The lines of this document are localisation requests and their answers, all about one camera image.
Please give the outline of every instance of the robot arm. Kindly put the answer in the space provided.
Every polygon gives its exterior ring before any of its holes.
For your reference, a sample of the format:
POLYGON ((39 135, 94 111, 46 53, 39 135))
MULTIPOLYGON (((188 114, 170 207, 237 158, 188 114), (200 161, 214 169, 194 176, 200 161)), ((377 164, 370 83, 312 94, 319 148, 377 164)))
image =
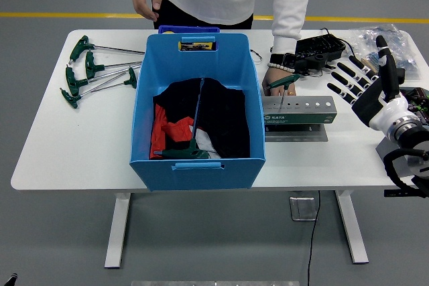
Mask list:
POLYGON ((328 83, 328 87, 352 106, 353 112, 362 123, 383 132, 391 142, 398 145, 398 149, 383 158, 386 174, 400 188, 395 195, 425 198, 429 196, 429 131, 422 126, 420 119, 408 110, 408 102, 400 93, 405 70, 396 68, 383 36, 377 37, 376 44, 379 55, 378 77, 370 74, 367 67, 351 57, 351 62, 361 69, 358 74, 344 64, 338 63, 338 67, 356 84, 332 72, 332 76, 341 82, 346 90, 333 83, 328 83), (417 189, 406 185, 398 177, 393 161, 399 157, 406 157, 408 167, 414 174, 412 181, 417 189))

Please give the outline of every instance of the green handle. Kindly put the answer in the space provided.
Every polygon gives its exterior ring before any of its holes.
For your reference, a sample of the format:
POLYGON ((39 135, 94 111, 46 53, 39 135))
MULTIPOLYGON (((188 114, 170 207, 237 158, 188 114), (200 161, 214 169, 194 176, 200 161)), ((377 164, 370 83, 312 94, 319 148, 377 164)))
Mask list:
POLYGON ((71 67, 66 67, 66 80, 68 88, 70 89, 70 93, 72 96, 79 95, 79 88, 84 85, 88 85, 88 80, 77 80, 74 77, 74 72, 71 67))
POLYGON ((80 95, 78 96, 71 96, 68 94, 65 90, 60 88, 62 96, 66 99, 66 101, 73 106, 74 109, 78 108, 78 100, 80 100, 82 97, 80 95))
POLYGON ((184 150, 163 150, 162 156, 166 159, 208 159, 209 155, 207 151, 196 148, 195 139, 191 139, 189 148, 184 150))
POLYGON ((95 73, 100 72, 101 70, 105 70, 105 66, 104 65, 95 65, 94 53, 87 52, 86 58, 85 58, 86 78, 88 78, 88 79, 94 78, 95 73))
POLYGON ((94 45, 88 43, 88 36, 83 35, 72 50, 70 59, 75 62, 84 50, 93 50, 94 45))
POLYGON ((276 88, 279 87, 281 85, 284 85, 284 89, 288 90, 289 85, 291 85, 292 83, 294 83, 295 81, 297 81, 299 79, 299 75, 298 74, 293 74, 293 75, 289 75, 283 78, 280 78, 279 80, 276 80, 275 82, 272 82, 269 85, 269 89, 272 88, 276 88))
POLYGON ((126 80, 124 84, 131 85, 133 88, 137 88, 137 79, 135 77, 134 69, 130 67, 128 69, 128 73, 129 73, 129 80, 126 80))

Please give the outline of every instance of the white table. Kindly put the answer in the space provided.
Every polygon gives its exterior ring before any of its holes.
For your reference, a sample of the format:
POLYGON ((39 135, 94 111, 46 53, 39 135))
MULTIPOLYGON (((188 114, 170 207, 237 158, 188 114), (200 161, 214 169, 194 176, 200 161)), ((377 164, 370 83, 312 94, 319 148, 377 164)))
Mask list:
MULTIPOLYGON (((73 109, 62 98, 59 88, 67 89, 65 67, 73 47, 83 35, 95 45, 145 51, 148 35, 155 32, 76 30, 68 35, 11 178, 11 185, 23 191, 78 190, 116 194, 106 268, 120 266, 130 194, 148 191, 129 166, 135 90, 121 86, 88 94, 78 102, 79 108, 73 109)), ((273 41, 271 31, 237 32, 247 34, 251 48, 263 57, 263 63, 256 65, 262 80, 273 41)), ((349 35, 342 30, 330 32, 340 38, 349 35)), ((323 33, 325 31, 304 30, 302 36, 323 33)), ((407 81, 404 85, 429 88, 429 67, 411 37, 405 35, 421 79, 407 81)), ((96 64, 133 62, 139 58, 95 50, 96 64)), ((85 78, 84 54, 72 66, 77 79, 85 78)), ((350 194, 354 189, 395 186, 386 176, 375 150, 383 134, 362 124, 350 106, 326 87, 330 81, 332 76, 325 74, 296 83, 299 95, 334 96, 338 115, 333 124, 325 125, 328 142, 266 143, 267 161, 252 190, 335 190, 353 262, 367 263, 350 194)), ((409 178, 404 181, 411 184, 409 178)))

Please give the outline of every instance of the tool box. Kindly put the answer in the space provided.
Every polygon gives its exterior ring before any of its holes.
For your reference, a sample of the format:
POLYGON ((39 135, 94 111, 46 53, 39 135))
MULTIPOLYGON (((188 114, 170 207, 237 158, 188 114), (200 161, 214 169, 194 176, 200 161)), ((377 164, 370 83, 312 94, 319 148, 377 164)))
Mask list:
POLYGON ((298 40, 295 72, 321 70, 327 62, 338 60, 346 46, 331 34, 298 40))
POLYGON ((165 33, 147 39, 135 97, 130 165, 151 191, 250 188, 265 163, 261 92, 246 35, 165 33), (180 50, 181 44, 214 43, 211 50, 180 50), (250 157, 149 160, 153 97, 171 83, 214 78, 245 95, 250 157))

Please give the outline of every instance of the black pants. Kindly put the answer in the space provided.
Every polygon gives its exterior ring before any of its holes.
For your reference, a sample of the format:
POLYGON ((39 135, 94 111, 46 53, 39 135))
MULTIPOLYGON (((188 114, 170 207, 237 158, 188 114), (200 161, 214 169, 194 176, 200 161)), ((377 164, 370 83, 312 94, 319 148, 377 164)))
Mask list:
POLYGON ((220 29, 251 29, 253 23, 253 14, 241 23, 235 25, 219 25, 211 24, 205 21, 199 20, 194 16, 191 16, 180 8, 176 7, 169 0, 162 0, 160 10, 154 10, 160 16, 156 22, 154 22, 154 28, 158 29, 161 25, 173 25, 173 26, 188 26, 188 27, 218 27, 220 29))

